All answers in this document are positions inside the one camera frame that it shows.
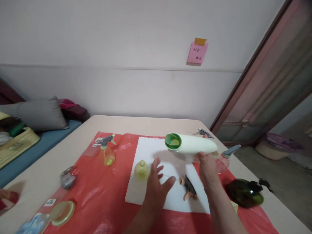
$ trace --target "pink sticky note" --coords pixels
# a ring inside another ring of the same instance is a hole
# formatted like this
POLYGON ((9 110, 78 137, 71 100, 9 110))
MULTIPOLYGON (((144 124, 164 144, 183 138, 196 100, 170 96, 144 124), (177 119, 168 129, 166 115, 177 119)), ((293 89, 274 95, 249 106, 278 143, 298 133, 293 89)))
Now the pink sticky note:
POLYGON ((192 42, 191 49, 188 54, 188 62, 190 63, 202 63, 205 58, 205 54, 208 48, 208 43, 206 42, 205 45, 195 45, 194 42, 192 42))

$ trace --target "hand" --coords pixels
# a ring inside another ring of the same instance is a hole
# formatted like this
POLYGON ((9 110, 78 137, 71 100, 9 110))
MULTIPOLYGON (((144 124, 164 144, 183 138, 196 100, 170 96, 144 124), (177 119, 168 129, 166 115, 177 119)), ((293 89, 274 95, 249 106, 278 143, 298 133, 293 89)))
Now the hand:
POLYGON ((215 158, 212 154, 206 154, 205 152, 199 152, 197 156, 200 162, 199 173, 206 188, 212 181, 219 180, 215 158))
POLYGON ((163 166, 157 167, 159 164, 160 159, 156 158, 150 170, 145 199, 141 207, 145 215, 151 215, 153 218, 161 212, 165 205, 167 194, 176 181, 176 178, 172 176, 161 185, 159 179, 162 178, 163 174, 158 175, 158 173, 163 169, 163 166))

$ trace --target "table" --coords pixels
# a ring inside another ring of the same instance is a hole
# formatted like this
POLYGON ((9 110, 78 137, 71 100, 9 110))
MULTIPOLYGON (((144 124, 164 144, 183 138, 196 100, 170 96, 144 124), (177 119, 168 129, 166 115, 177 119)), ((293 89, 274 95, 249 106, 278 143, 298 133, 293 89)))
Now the table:
MULTIPOLYGON (((20 200, 0 216, 0 232, 14 233, 36 213, 58 188, 59 175, 78 160, 98 131, 165 136, 170 132, 190 135, 198 128, 210 133, 198 120, 92 116, 5 187, 19 192, 20 200)), ((227 149, 217 138, 213 141, 218 145, 219 152, 227 149)), ((229 169, 236 178, 258 180, 234 155, 231 156, 229 169)), ((274 194, 264 189, 263 196, 265 201, 261 207, 280 234, 312 233, 274 194)))

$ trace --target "wall molding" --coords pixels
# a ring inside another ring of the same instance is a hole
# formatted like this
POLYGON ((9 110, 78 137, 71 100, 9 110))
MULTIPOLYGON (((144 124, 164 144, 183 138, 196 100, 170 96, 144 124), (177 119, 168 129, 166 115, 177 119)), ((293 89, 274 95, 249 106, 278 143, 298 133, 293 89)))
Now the wall molding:
POLYGON ((227 70, 227 69, 200 69, 200 68, 166 68, 166 67, 105 67, 105 66, 60 66, 60 65, 42 65, 42 64, 6 64, 0 63, 0 67, 19 67, 19 68, 95 68, 95 69, 111 69, 111 70, 151 70, 151 71, 178 71, 178 72, 235 72, 242 73, 244 70, 227 70))

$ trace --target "dark green bottle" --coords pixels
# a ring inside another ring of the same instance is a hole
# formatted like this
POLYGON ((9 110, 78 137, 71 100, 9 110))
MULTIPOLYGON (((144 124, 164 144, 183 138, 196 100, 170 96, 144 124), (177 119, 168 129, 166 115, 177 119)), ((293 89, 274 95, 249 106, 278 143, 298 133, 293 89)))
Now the dark green bottle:
POLYGON ((263 196, 260 191, 262 185, 266 186, 270 192, 273 190, 265 179, 259 182, 247 181, 244 179, 235 179, 226 185, 225 189, 231 200, 243 208, 252 208, 263 203, 263 196))

